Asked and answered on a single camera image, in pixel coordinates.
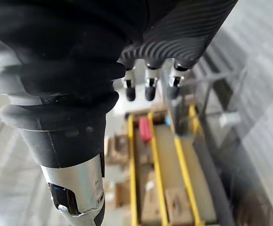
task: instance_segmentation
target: cardboard box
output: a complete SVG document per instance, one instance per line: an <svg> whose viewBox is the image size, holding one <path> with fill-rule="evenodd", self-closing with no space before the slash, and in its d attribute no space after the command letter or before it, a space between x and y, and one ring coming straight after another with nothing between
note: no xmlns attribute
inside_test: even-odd
<svg viewBox="0 0 273 226"><path fill-rule="evenodd" d="M127 135L114 135L105 140L105 164L125 165L129 162L129 138Z"/></svg>
<svg viewBox="0 0 273 226"><path fill-rule="evenodd" d="M185 188L171 188L165 191L170 224L173 226L193 225L194 218Z"/></svg>
<svg viewBox="0 0 273 226"><path fill-rule="evenodd" d="M157 194L155 171L148 174L145 184L144 201L141 210L141 224L145 225L160 225L160 210Z"/></svg>

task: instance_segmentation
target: black rubber sleeve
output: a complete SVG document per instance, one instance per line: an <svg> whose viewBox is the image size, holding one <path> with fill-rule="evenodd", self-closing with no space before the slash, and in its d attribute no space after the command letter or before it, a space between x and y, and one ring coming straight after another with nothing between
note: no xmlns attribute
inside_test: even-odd
<svg viewBox="0 0 273 226"><path fill-rule="evenodd" d="M4 122L19 128L39 164L63 168L103 152L112 80L127 45L140 45L145 0L0 0Z"/></svg>

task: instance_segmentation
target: gray wall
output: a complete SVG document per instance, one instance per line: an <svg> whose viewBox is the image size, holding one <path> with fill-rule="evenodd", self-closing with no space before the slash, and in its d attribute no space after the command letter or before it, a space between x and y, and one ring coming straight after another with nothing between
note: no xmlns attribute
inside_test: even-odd
<svg viewBox="0 0 273 226"><path fill-rule="evenodd" d="M231 103L242 118L235 129L273 205L273 1L239 0L222 30L247 69ZM221 33L214 42L227 44Z"/></svg>

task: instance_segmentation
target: robotic hand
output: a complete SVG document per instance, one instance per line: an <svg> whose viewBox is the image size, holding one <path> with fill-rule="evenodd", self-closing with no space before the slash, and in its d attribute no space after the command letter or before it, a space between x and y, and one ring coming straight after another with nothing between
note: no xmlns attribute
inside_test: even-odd
<svg viewBox="0 0 273 226"><path fill-rule="evenodd" d="M175 58L169 85L178 87L235 3L0 0L0 93L11 103L0 115L22 134L72 225L103 220L105 117L118 99L112 81L137 58L150 70Z"/></svg>

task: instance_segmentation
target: yellow rail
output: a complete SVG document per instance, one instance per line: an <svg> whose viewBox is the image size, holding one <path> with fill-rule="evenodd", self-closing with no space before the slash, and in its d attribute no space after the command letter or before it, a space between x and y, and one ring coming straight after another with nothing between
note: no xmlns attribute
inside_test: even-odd
<svg viewBox="0 0 273 226"><path fill-rule="evenodd" d="M186 187L186 190L187 190L187 193L188 193L188 196L189 196L189 199L190 199L190 205L191 205L193 215L194 215L195 226L202 226L202 225L204 225L204 222L200 218L198 206L197 206L197 203L196 203L195 194L194 194L191 179L190 179L190 174L189 174L189 171L188 171L187 162L185 160L185 156L184 156L183 149L182 149L182 144L181 144L181 141L180 141L179 137L177 137L175 135L173 120L172 120L172 116L171 116L170 111L168 111L168 114L169 114L170 119L171 119L171 130L172 130L172 132L174 134L174 143L175 143L175 147L176 147L176 152L177 152L177 155L178 155L178 160L179 160L180 168L181 168L181 171L182 171L183 182L184 182L184 185Z"/></svg>
<svg viewBox="0 0 273 226"><path fill-rule="evenodd" d="M128 137L130 152L130 203L131 203L131 225L138 225L137 201L136 201L136 169L135 169L135 152L134 152L134 134L133 134L133 116L128 118Z"/></svg>
<svg viewBox="0 0 273 226"><path fill-rule="evenodd" d="M168 223L168 216L166 212L165 207L165 196L164 196L164 189L163 189L163 183L161 179L161 171L160 171L160 165L159 165L159 156L157 151L157 144L156 139L154 135L154 126L153 126L153 114L148 114L148 119L150 123L150 130L151 130L151 145L152 145L152 152L153 152L153 158L154 158L154 169L156 174L156 182L157 182L157 192L158 192L158 199L159 199L159 206L160 206L160 215L161 215L161 224L162 226L169 225Z"/></svg>
<svg viewBox="0 0 273 226"><path fill-rule="evenodd" d="M189 118L191 119L188 123L191 123L192 133L194 135L199 134L202 137L204 137L204 133L202 131L199 118L196 114L195 106L190 105L189 106Z"/></svg>

